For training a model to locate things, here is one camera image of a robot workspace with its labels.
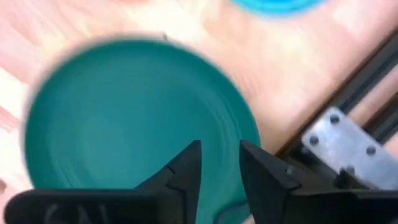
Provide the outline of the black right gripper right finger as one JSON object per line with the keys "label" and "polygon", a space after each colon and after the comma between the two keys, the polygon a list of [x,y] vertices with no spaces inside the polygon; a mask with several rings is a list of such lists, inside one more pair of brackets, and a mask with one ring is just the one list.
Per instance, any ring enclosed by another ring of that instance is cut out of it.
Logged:
{"label": "black right gripper right finger", "polygon": [[239,166],[258,224],[397,223],[397,191],[371,189],[346,170],[307,172],[241,141]]}

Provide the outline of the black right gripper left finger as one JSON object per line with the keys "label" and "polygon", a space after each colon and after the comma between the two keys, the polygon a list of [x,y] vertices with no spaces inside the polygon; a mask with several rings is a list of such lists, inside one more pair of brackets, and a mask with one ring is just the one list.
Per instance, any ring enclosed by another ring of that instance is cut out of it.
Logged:
{"label": "black right gripper left finger", "polygon": [[7,203],[7,224],[195,223],[201,184],[201,142],[195,140],[152,177],[130,190],[19,193]]}

